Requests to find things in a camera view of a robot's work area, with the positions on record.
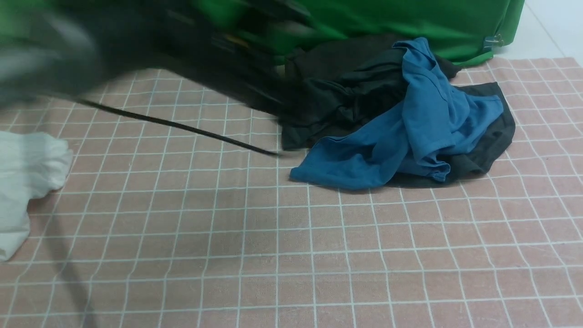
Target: white tile floor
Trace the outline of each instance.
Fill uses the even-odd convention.
[[[508,59],[574,57],[583,65],[583,0],[526,0]]]

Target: metal clip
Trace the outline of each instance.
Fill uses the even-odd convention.
[[[502,34],[497,34],[495,36],[489,36],[484,38],[484,50],[490,51],[492,48],[500,48],[504,46],[504,40],[502,39]]]

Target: blurred object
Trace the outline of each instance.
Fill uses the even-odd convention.
[[[0,131],[0,261],[8,261],[29,236],[29,200],[65,185],[73,151],[45,133]]]

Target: yellow tag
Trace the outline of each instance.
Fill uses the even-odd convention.
[[[248,48],[249,44],[245,42],[243,39],[239,37],[232,36],[230,34],[225,34],[224,36],[227,40],[231,41],[232,43],[238,44],[239,46]]]

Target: black strap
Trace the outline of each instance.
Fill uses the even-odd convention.
[[[85,106],[94,107],[96,109],[106,111],[106,112],[111,113],[111,114],[116,114],[119,116],[134,118],[136,120],[142,120],[142,121],[151,122],[151,123],[155,123],[155,124],[165,125],[167,127],[179,128],[179,129],[184,130],[184,131],[189,131],[189,132],[205,135],[207,137],[221,140],[224,142],[228,142],[229,144],[239,146],[239,147],[242,147],[245,149],[249,149],[250,151],[261,153],[264,155],[276,156],[276,157],[282,156],[282,154],[277,153],[277,152],[266,151],[265,149],[255,147],[255,146],[252,146],[250,144],[246,144],[246,143],[238,141],[238,140],[227,138],[227,137],[220,135],[220,134],[212,133],[212,132],[201,130],[201,129],[194,128],[194,127],[189,127],[188,125],[184,125],[184,124],[180,124],[180,123],[176,123],[176,122],[172,122],[172,121],[168,121],[168,120],[162,120],[161,118],[155,118],[155,117],[150,117],[150,116],[146,116],[146,115],[131,113],[129,111],[116,109],[116,108],[106,106],[106,105],[103,105],[100,103],[92,102],[90,100],[75,99],[75,102],[82,104],[82,105],[85,105]]]

